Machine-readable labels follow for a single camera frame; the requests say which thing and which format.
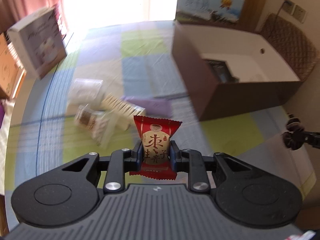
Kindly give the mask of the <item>red jujube snack packet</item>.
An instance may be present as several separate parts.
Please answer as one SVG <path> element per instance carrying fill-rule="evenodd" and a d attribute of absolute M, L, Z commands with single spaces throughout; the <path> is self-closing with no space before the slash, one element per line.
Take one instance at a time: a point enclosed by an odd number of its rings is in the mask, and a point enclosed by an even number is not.
<path fill-rule="evenodd" d="M 144 176 L 157 180 L 175 180 L 177 173 L 170 164 L 170 138 L 181 126 L 181 121 L 133 117 L 143 146 L 143 161 L 139 171 L 131 171 L 131 176 Z"/>

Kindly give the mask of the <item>cream zigzag holder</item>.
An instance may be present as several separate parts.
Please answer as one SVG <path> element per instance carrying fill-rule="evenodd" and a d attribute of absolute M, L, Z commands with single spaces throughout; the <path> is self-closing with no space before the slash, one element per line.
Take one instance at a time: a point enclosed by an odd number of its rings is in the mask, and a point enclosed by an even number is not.
<path fill-rule="evenodd" d="M 111 114 L 110 121 L 114 127 L 124 131 L 135 124 L 133 117 L 146 116 L 146 109 L 108 94 L 99 106 L 100 111 Z"/>

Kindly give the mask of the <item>clear snack packet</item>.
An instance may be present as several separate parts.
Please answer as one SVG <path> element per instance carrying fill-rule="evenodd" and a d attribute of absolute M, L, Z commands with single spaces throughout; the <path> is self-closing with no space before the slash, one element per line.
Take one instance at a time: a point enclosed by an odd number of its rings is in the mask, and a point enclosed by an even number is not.
<path fill-rule="evenodd" d="M 95 111 L 88 105 L 80 105 L 74 117 L 74 124 L 91 132 L 97 120 L 101 119 L 104 114 L 103 111 Z"/>

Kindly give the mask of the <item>purple tube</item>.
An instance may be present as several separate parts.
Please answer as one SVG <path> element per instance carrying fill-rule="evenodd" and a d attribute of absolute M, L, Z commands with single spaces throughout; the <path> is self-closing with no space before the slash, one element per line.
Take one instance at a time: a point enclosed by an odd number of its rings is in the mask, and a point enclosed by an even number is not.
<path fill-rule="evenodd" d="M 147 115 L 172 117 L 172 106 L 168 99 L 142 98 L 138 96 L 122 96 L 121 100 L 143 107 Z"/>

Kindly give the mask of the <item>black shaver box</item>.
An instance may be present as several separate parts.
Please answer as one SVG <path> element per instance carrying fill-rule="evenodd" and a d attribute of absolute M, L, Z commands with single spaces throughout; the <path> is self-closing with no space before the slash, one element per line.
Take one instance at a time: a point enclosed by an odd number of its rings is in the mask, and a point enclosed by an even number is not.
<path fill-rule="evenodd" d="M 238 83 L 239 79 L 233 76 L 228 68 L 226 61 L 204 59 L 205 63 L 210 66 L 213 74 L 221 83 Z"/>

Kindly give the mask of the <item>checkered tablecloth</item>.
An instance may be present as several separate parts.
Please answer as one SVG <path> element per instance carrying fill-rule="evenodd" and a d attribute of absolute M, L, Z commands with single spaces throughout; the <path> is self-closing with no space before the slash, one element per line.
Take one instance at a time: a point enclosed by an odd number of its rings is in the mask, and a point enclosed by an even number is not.
<path fill-rule="evenodd" d="M 199 121 L 171 57 L 174 25 L 170 21 L 113 26 L 73 34 L 65 40 L 67 57 L 43 79 L 26 79 L 17 97 L 9 130 L 4 190 L 15 187 L 89 151 L 102 156 L 132 147 L 135 126 L 116 129 L 106 149 L 74 124 L 67 102 L 76 78 L 102 79 L 116 97 L 169 98 L 174 135 L 180 148 L 204 155 L 225 152 L 293 182 L 304 196 L 316 183 L 305 148 L 291 151 L 281 142 L 287 114 L 281 107 Z"/>

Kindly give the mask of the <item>brown cardboard storage box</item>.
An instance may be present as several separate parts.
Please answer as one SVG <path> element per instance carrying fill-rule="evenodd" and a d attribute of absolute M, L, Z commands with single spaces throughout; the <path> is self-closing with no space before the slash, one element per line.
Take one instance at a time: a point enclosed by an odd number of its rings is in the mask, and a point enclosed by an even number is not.
<path fill-rule="evenodd" d="M 261 35 L 175 22 L 172 56 L 206 121 L 286 103 L 300 78 Z"/>

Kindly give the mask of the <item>brown quilted chair cover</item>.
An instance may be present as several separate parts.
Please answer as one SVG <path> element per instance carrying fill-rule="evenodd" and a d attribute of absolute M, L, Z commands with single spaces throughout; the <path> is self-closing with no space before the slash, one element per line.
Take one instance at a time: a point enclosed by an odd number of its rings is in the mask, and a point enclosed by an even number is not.
<path fill-rule="evenodd" d="M 260 31 L 283 57 L 301 81 L 305 81 L 319 62 L 319 50 L 293 23 L 270 13 Z"/>

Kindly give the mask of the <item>brown cardboard carton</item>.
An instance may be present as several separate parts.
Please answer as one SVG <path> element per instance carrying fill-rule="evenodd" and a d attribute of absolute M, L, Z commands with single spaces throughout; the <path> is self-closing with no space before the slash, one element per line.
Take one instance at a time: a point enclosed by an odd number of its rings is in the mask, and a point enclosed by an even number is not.
<path fill-rule="evenodd" d="M 1 61 L 0 61 L 0 78 L 1 78 L 1 99 L 15 99 L 20 91 L 26 71 L 21 62 L 13 57 L 14 47 L 8 45 L 5 35 L 1 34 Z"/>

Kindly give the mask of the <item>white appliance box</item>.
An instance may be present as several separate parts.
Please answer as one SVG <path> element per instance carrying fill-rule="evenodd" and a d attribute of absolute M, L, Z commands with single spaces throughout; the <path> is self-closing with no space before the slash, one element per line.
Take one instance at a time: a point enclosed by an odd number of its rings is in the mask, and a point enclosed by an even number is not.
<path fill-rule="evenodd" d="M 67 56 L 54 7 L 25 16 L 7 34 L 28 75 L 37 79 L 42 79 Z"/>

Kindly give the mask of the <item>blue milk carton box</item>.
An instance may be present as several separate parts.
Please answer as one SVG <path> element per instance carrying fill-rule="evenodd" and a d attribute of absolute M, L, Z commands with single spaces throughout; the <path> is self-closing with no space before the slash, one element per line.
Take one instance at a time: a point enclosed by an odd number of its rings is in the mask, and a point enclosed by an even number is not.
<path fill-rule="evenodd" d="M 245 0 L 177 0 L 175 20 L 179 22 L 239 22 Z"/>

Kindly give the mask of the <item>pink curtain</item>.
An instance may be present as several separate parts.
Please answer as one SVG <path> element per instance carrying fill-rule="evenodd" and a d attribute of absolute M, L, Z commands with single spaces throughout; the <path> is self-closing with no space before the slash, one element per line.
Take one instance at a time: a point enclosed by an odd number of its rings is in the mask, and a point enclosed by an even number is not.
<path fill-rule="evenodd" d="M 1 33 L 25 16 L 43 7 L 54 7 L 61 34 L 67 33 L 67 23 L 63 11 L 63 0 L 1 0 Z"/>

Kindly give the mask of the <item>wall socket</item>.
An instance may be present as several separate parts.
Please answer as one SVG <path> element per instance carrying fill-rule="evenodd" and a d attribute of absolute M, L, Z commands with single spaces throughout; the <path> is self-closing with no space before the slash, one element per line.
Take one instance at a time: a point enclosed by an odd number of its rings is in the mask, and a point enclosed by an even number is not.
<path fill-rule="evenodd" d="M 289 15 L 293 15 L 296 4 L 291 0 L 284 0 L 282 9 L 287 12 Z"/>
<path fill-rule="evenodd" d="M 295 10 L 293 12 L 293 18 L 295 18 L 298 22 L 304 23 L 306 16 L 307 16 L 307 11 L 304 10 L 302 7 L 299 5 L 295 6 Z"/>

